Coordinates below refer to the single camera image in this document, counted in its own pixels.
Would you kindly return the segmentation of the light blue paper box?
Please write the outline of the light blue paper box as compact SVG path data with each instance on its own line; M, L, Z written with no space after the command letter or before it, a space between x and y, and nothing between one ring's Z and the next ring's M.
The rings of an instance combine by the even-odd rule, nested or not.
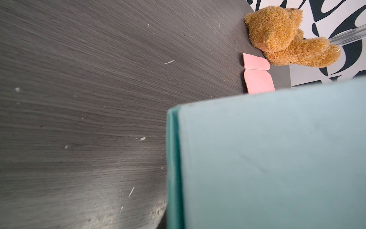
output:
M176 106L167 228L363 229L366 80Z

